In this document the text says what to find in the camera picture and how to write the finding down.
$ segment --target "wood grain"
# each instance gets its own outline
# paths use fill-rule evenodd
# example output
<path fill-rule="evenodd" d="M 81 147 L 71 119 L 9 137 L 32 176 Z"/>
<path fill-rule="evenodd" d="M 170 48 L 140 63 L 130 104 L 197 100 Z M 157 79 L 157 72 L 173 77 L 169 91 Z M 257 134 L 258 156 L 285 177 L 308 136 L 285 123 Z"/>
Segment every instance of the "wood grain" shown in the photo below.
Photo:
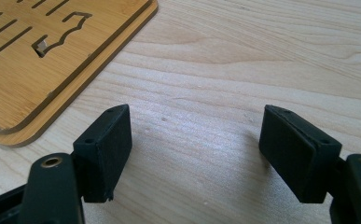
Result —
<path fill-rule="evenodd" d="M 88 223 L 329 223 L 258 153 L 263 107 L 361 153 L 361 1 L 160 0 L 158 14 L 38 140 L 0 148 L 0 193 L 72 151 L 108 107 L 131 107 L 133 149 Z"/>
<path fill-rule="evenodd" d="M 36 3 L 0 2 L 0 133 L 27 125 L 151 1 Z"/>

